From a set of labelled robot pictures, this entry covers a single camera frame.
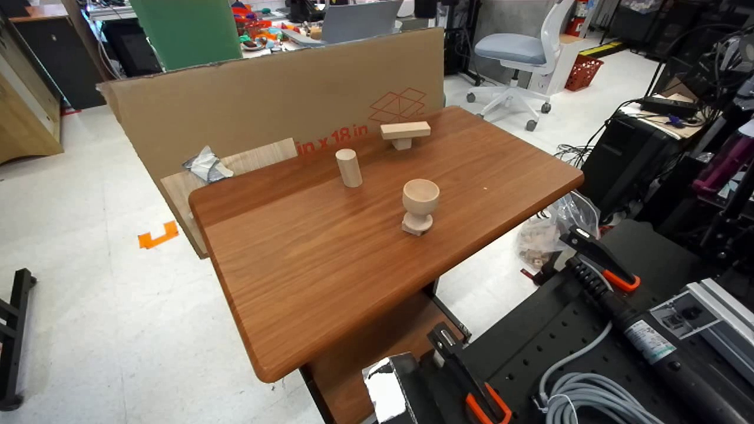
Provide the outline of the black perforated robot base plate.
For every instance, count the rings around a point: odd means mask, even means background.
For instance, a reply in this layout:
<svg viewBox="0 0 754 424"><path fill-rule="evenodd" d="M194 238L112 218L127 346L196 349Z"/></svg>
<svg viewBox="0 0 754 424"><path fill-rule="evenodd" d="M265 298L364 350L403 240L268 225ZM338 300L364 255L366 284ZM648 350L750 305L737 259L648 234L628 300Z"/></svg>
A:
<svg viewBox="0 0 754 424"><path fill-rule="evenodd" d="M514 410L512 424L754 424L754 389L709 340L723 316L698 291L698 256L645 224L600 243L641 277L617 291L576 250L560 271L460 359ZM423 424L477 424L437 353L413 370Z"/></svg>

